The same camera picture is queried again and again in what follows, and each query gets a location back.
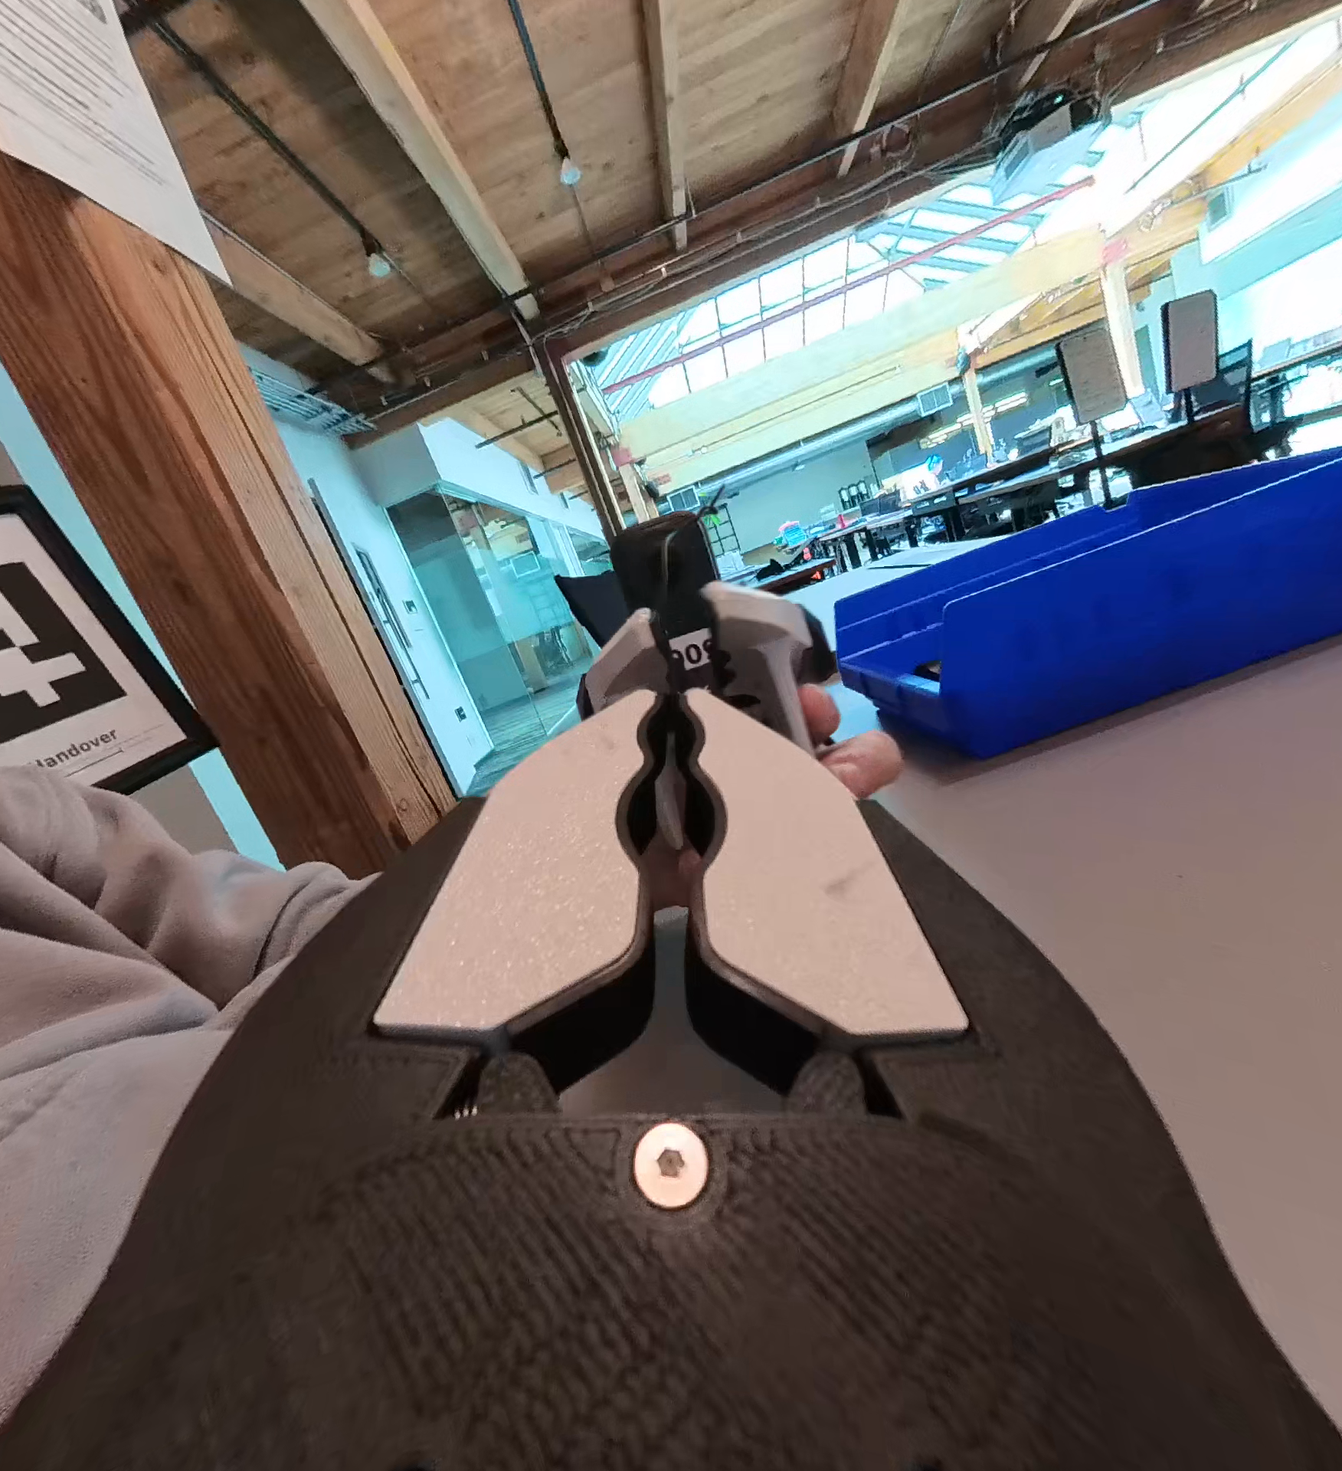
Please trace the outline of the ceiling projector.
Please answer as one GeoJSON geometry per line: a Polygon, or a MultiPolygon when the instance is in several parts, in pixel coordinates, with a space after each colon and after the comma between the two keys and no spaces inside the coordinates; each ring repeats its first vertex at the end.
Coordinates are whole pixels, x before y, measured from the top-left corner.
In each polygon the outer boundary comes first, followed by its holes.
{"type": "Polygon", "coordinates": [[[1108,103],[1088,89],[1049,89],[1010,120],[987,178],[992,206],[1049,193],[1108,125],[1108,103]]]}

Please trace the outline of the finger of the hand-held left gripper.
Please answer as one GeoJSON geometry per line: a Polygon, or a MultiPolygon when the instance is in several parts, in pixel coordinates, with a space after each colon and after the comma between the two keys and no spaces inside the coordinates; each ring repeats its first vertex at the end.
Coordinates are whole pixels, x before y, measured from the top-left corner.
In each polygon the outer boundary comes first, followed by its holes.
{"type": "Polygon", "coordinates": [[[813,752],[800,690],[820,686],[820,626],[800,602],[709,580],[712,695],[813,752]]]}
{"type": "Polygon", "coordinates": [[[584,669],[584,712],[599,712],[635,690],[675,695],[664,640],[650,608],[635,608],[593,650],[584,669]]]}

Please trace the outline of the person's left forearm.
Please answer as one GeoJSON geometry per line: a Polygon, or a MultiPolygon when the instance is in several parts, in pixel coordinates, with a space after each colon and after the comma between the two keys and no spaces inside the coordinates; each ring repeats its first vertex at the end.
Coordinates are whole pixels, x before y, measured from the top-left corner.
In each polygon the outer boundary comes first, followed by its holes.
{"type": "Polygon", "coordinates": [[[369,878],[184,852],[138,801],[0,765],[0,931],[144,960],[226,1006],[292,960],[369,878]]]}

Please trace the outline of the framed marker sign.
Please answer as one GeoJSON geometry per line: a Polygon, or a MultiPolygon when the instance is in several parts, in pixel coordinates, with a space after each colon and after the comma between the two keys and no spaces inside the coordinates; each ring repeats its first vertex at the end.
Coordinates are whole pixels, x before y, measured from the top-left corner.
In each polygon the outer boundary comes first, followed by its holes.
{"type": "Polygon", "coordinates": [[[0,765],[138,795],[219,745],[29,485],[0,485],[0,765]]]}

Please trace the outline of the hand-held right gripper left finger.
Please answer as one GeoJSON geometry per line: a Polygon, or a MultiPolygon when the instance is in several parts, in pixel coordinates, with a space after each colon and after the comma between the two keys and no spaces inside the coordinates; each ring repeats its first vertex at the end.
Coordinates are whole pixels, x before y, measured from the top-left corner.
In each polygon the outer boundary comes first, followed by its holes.
{"type": "Polygon", "coordinates": [[[627,808],[657,703],[612,698],[482,801],[382,988],[376,1037],[531,1055],[565,1090],[648,1029],[657,925],[627,808]]]}

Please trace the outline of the blue plastic bin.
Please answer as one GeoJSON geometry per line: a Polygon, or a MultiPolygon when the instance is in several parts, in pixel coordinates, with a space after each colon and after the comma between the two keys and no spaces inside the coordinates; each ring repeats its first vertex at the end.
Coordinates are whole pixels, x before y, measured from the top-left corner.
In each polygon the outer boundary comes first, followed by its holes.
{"type": "Polygon", "coordinates": [[[829,608],[844,690],[962,757],[1342,633],[1342,449],[983,541],[829,608]]]}

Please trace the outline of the white paper notice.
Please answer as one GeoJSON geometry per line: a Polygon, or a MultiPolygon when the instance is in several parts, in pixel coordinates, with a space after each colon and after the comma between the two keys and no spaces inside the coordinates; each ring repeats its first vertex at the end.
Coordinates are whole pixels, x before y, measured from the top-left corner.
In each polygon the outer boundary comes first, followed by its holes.
{"type": "Polygon", "coordinates": [[[0,149],[232,283],[110,0],[0,0],[0,149]]]}

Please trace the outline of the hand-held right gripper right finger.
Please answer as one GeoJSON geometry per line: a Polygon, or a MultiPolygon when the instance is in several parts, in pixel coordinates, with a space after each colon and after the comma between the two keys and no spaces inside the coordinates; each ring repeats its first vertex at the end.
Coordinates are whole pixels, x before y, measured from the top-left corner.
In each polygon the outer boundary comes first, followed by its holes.
{"type": "Polygon", "coordinates": [[[687,920],[692,1037],[772,1090],[813,1055],[968,1037],[859,801],[800,744],[709,690],[687,695],[709,852],[687,920]]]}

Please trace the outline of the person's torso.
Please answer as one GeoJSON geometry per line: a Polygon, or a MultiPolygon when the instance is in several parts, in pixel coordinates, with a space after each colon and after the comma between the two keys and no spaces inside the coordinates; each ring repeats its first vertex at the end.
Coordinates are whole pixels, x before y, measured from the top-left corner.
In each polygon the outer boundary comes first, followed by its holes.
{"type": "Polygon", "coordinates": [[[274,973],[97,1006],[0,996],[0,1421],[75,1330],[206,1066],[274,973]]]}

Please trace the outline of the white desk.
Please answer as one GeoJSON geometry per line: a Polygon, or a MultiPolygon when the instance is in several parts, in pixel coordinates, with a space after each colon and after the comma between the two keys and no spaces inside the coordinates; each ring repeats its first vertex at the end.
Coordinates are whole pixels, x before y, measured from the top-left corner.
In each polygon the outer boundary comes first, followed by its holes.
{"type": "Polygon", "coordinates": [[[1342,1427],[1342,633],[879,795],[1088,996],[1342,1427]]]}

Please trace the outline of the glass office partition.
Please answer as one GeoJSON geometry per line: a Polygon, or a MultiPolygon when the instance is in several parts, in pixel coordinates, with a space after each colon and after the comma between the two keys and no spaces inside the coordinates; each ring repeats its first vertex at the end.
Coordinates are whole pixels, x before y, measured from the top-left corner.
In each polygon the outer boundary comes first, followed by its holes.
{"type": "Polygon", "coordinates": [[[431,483],[388,505],[412,575],[467,690],[482,737],[462,795],[488,795],[508,765],[577,721],[577,686],[593,640],[559,575],[611,572],[591,528],[431,483]]]}

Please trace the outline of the grey standing panel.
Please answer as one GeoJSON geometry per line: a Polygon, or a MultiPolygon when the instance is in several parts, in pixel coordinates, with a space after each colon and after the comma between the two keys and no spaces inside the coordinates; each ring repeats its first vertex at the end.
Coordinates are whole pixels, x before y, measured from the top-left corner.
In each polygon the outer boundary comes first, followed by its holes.
{"type": "Polygon", "coordinates": [[[1113,500],[1108,500],[1108,478],[1105,478],[1100,419],[1128,405],[1108,324],[1092,322],[1083,331],[1066,331],[1055,338],[1055,355],[1061,367],[1073,414],[1092,440],[1092,461],[1100,474],[1100,500],[1108,510],[1113,500]]]}
{"type": "Polygon", "coordinates": [[[1213,290],[1161,304],[1161,380],[1167,394],[1194,394],[1219,373],[1219,296],[1213,290]]]}

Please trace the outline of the wooden pillar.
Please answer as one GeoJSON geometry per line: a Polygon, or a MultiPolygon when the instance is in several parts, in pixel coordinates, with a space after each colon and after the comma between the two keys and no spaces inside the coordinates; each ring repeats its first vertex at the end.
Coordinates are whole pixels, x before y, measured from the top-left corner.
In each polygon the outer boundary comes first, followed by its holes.
{"type": "Polygon", "coordinates": [[[277,860],[421,842],[451,791],[202,267],[0,149],[0,364],[277,860]]]}

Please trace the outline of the person's left hand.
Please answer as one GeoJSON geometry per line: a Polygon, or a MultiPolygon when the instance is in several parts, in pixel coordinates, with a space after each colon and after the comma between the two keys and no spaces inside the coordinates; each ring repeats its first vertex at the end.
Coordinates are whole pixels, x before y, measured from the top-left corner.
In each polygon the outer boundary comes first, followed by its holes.
{"type": "Polygon", "coordinates": [[[826,686],[800,686],[805,721],[813,757],[855,795],[872,801],[902,776],[902,745],[872,727],[855,737],[837,737],[841,711],[826,686]]]}

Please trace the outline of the row of office desks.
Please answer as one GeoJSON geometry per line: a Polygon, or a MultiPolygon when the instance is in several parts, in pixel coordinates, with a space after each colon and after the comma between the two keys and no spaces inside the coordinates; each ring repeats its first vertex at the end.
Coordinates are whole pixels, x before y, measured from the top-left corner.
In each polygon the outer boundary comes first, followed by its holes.
{"type": "Polygon", "coordinates": [[[1238,400],[1219,400],[1161,432],[1108,444],[1030,449],[1003,468],[916,493],[896,510],[813,528],[793,550],[774,550],[767,564],[736,567],[733,580],[800,589],[868,564],[916,567],[944,557],[948,550],[1046,525],[1061,517],[1066,500],[1100,496],[1105,505],[1120,505],[1138,485],[1207,468],[1291,468],[1302,459],[1302,440],[1311,432],[1342,427],[1342,399],[1296,405],[1296,388],[1302,388],[1302,380],[1271,380],[1238,400]]]}

